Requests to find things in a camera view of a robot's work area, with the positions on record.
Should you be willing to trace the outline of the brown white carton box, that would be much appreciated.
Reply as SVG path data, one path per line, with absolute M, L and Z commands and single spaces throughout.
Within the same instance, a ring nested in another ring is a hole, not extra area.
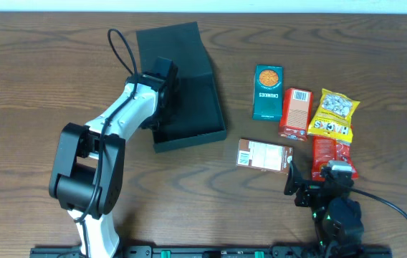
M 293 158 L 293 147 L 240 139 L 236 165 L 260 171 L 288 173 Z

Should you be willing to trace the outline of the dark green gift box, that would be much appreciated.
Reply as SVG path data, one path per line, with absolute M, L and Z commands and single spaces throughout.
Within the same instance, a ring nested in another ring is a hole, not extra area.
M 153 131 L 157 153 L 226 139 L 214 73 L 196 22 L 136 33 L 143 72 L 155 72 L 157 59 L 169 59 L 178 71 L 171 101 Z

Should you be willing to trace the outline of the teal Chunkies cookie box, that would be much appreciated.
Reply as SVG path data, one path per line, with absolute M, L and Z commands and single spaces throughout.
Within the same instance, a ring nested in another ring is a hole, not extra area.
M 279 122 L 283 92 L 283 67 L 258 64 L 254 73 L 252 119 Z

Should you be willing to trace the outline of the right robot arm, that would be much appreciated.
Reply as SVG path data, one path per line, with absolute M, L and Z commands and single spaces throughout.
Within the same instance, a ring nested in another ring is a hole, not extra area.
M 329 161 L 320 172 L 324 181 L 307 180 L 289 164 L 284 194 L 295 195 L 295 205 L 311 210 L 318 244 L 305 257 L 354 257 L 361 253 L 364 226 L 361 207 L 349 198 L 352 168 L 345 161 Z

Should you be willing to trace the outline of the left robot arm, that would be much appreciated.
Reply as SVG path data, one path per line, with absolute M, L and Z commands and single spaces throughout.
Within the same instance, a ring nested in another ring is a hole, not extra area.
M 120 237 L 112 210 L 123 183 L 125 144 L 138 128 L 158 126 L 177 73 L 173 61 L 159 57 L 152 70 L 129 77 L 121 96 L 99 117 L 62 129 L 49 195 L 77 225 L 82 241 L 77 256 L 115 256 Z

